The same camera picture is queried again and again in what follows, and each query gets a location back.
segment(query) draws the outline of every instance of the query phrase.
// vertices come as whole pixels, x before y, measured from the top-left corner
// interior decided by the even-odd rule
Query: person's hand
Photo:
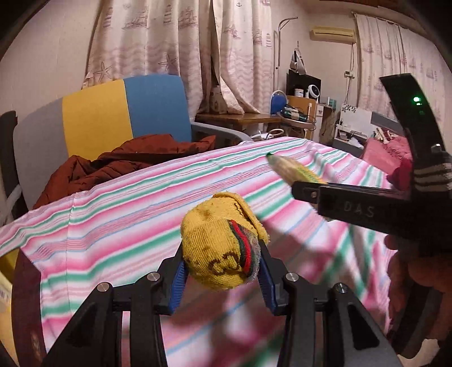
[[[399,249],[400,243],[406,240],[388,235],[385,245],[392,250]],[[430,258],[418,258],[412,261],[402,261],[397,252],[389,261],[389,317],[394,319],[397,312],[404,309],[409,289],[406,288],[408,276],[416,283],[434,287],[443,292],[443,301],[438,318],[432,327],[428,338],[444,340],[452,329],[452,255],[440,255]]]

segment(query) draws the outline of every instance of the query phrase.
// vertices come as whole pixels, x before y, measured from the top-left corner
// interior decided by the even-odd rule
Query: metal screw
[[[106,292],[109,288],[110,288],[110,284],[108,284],[107,282],[102,282],[97,285],[97,290],[99,292]]]
[[[151,282],[156,282],[160,279],[160,274],[157,272],[151,272],[147,275],[147,280],[150,280]]]
[[[299,279],[299,275],[297,273],[287,273],[286,279],[290,282],[296,282]]]
[[[441,153],[442,151],[441,144],[432,145],[430,147],[430,150],[432,151],[432,153]]]
[[[335,285],[335,288],[339,293],[347,293],[348,292],[348,286],[344,283],[337,283]]]

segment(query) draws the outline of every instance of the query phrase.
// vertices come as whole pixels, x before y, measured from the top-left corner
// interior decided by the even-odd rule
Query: wooden desk
[[[196,115],[195,121],[228,127],[232,125],[234,130],[243,131],[247,125],[258,123],[281,122],[279,116],[267,115],[265,113],[245,113],[244,115],[215,115],[210,113],[200,113]]]

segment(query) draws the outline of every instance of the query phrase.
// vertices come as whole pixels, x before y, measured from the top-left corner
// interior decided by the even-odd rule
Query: striped bedsheet
[[[391,252],[384,235],[326,222],[294,200],[267,165],[268,152],[295,158],[328,182],[390,187],[382,171],[348,153],[284,137],[156,165],[31,211],[0,229],[0,255],[21,247],[42,274],[46,349],[98,283],[132,283],[173,256],[184,214],[220,191],[245,198],[270,235],[270,253],[289,271],[312,282],[346,282],[385,327]],[[189,277],[180,308],[162,317],[168,363],[274,366],[283,322],[265,308],[257,282],[212,292]],[[125,365],[127,349],[123,343]]]

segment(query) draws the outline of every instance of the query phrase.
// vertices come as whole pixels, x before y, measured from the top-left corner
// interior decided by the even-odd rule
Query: rust-colored blanket
[[[170,134],[145,135],[94,161],[73,155],[52,174],[33,209],[142,168],[212,150],[214,145],[214,136],[196,143],[178,143]]]

